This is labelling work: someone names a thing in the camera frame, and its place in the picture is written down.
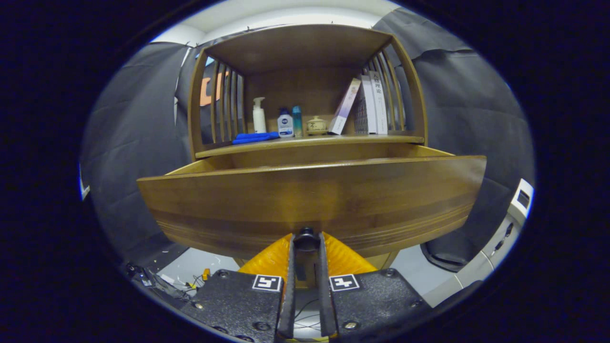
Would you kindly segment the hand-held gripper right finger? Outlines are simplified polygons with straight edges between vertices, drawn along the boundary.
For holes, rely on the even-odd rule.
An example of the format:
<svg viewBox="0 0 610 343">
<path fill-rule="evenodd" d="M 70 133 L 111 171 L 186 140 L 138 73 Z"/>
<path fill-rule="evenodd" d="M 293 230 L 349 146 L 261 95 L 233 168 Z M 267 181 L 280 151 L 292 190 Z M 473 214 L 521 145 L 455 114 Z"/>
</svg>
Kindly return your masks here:
<svg viewBox="0 0 610 343">
<path fill-rule="evenodd" d="M 394 268 L 377 269 L 344 243 L 319 234 L 322 335 L 331 342 L 388 342 L 431 318 L 433 308 Z"/>
</svg>

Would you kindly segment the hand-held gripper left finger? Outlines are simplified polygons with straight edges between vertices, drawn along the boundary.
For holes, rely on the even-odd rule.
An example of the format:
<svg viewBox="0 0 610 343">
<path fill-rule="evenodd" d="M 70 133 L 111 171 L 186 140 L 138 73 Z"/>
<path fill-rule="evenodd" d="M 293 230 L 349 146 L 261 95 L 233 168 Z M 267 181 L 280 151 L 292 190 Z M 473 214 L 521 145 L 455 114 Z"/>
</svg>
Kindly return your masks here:
<svg viewBox="0 0 610 343">
<path fill-rule="evenodd" d="M 181 314 L 231 342 L 282 343 L 292 338 L 293 239 L 293 234 L 281 237 L 237 271 L 214 272 L 181 308 Z"/>
</svg>

